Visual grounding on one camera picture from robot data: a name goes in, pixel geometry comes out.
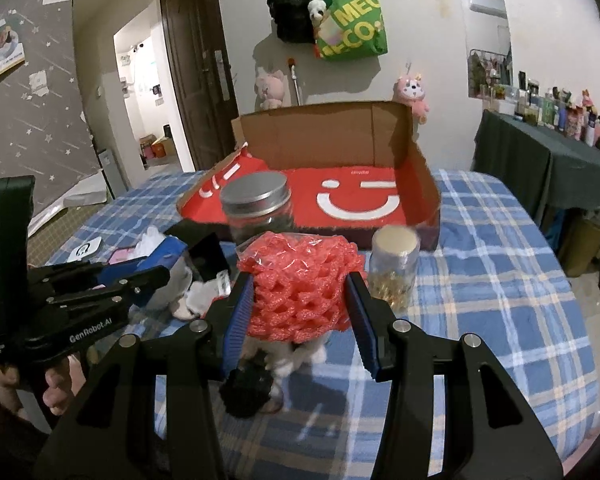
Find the person's left hand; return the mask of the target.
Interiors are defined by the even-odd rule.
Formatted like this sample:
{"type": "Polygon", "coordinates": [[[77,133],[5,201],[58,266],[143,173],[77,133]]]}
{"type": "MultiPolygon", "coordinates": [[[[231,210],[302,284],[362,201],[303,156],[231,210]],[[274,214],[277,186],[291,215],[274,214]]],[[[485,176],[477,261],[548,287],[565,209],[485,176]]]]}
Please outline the person's left hand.
{"type": "MultiPolygon", "coordinates": [[[[19,399],[20,377],[15,367],[0,366],[0,404],[20,418],[27,420],[26,410],[19,399]]],[[[46,370],[46,390],[43,394],[44,404],[56,416],[65,413],[68,405],[85,384],[85,377],[79,360],[68,356],[61,363],[46,370]]]]}

